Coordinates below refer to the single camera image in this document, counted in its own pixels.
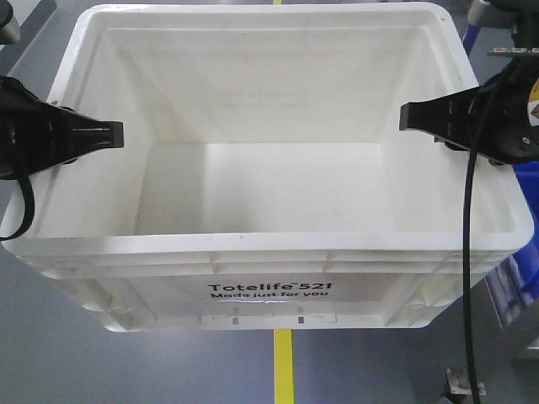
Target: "label area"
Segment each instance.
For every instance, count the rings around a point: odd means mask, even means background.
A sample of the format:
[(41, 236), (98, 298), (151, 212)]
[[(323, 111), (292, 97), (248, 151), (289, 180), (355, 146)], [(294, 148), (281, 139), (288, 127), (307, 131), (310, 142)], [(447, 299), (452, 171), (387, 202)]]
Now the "label area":
[(208, 284), (212, 299), (256, 299), (269, 297), (328, 296), (332, 282), (290, 282), (282, 284)]

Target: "gray floor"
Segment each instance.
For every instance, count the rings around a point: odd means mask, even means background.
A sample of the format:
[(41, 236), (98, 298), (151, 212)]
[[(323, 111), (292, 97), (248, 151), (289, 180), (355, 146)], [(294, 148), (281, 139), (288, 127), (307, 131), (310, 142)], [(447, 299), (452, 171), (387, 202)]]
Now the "gray floor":
[[(77, 16), (97, 3), (125, 2), (57, 3), (12, 72), (42, 98)], [(448, 7), (462, 31), (460, 3), (437, 3)], [(509, 36), (494, 30), (480, 35), (472, 65), (482, 82), (505, 62), (484, 56), (493, 44), (509, 45)], [(0, 187), (3, 211), (10, 185)], [(3, 249), (0, 264), (2, 404), (273, 402), (272, 332), (107, 332)], [(488, 298), (484, 288), (474, 290), (474, 297)], [(419, 330), (295, 332), (296, 402), (436, 402), (443, 369), (464, 363), (460, 309), (457, 302)], [(492, 315), (482, 311), (475, 317), (478, 343), (485, 346), (483, 319)], [(539, 402), (539, 362), (518, 360), (479, 373), (488, 390), (484, 404)]]

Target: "white plastic crate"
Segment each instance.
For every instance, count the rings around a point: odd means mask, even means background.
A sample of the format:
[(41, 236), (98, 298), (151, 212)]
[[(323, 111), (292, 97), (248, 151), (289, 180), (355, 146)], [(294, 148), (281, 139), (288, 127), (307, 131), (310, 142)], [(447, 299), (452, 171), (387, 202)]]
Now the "white plastic crate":
[[(476, 84), (428, 3), (92, 8), (49, 102), (125, 148), (34, 176), (4, 245), (113, 330), (422, 327), (461, 294), (467, 154), (399, 108)], [(532, 231), (481, 159), (473, 281)]]

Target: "yellow floor line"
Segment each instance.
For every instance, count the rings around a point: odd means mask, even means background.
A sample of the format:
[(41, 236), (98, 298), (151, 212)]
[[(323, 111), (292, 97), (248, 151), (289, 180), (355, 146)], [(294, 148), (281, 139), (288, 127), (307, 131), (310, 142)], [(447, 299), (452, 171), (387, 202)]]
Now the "yellow floor line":
[(292, 330), (274, 330), (275, 404), (294, 404)]

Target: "black cable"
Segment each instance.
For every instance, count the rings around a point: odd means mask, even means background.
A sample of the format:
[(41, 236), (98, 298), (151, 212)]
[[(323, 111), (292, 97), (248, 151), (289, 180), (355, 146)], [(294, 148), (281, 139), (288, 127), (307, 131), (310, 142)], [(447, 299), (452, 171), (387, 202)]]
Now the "black cable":
[(0, 130), (0, 150), (3, 151), (6, 160), (11, 165), (13, 175), (19, 183), (24, 199), (24, 215), (19, 228), (11, 236), (0, 237), (0, 242), (13, 240), (14, 238), (22, 236), (30, 226), (32, 226), (35, 215), (34, 190), (32, 189), (32, 183), (26, 173), (24, 164), (17, 152), (17, 148), (13, 144), (14, 134), (15, 128), (11, 124), (6, 124)]
[(466, 171), (466, 184), (464, 186), (464, 204), (462, 212), (462, 317), (464, 321), (464, 342), (466, 346), (466, 360), (468, 379), (470, 380), (470, 388), (472, 389), (473, 404), (481, 404), (478, 389), (478, 377), (476, 374), (475, 357), (473, 354), (473, 334), (472, 334), (472, 302), (470, 299), (471, 289), (471, 262), (470, 262), (470, 226), (471, 226), (471, 211), (472, 211), (472, 188), (473, 174), (475, 165), (478, 159), (478, 148), (481, 142), (481, 137), (484, 132), (484, 127), (487, 120), (490, 119), (490, 113), (494, 106), (494, 101), (498, 97), (500, 89), (505, 85), (513, 72), (517, 61), (513, 60), (502, 72), (498, 82), (489, 94), (487, 103), (479, 118), (478, 126), (474, 131), (472, 139), (472, 147), (470, 148), (470, 156), (468, 158)]

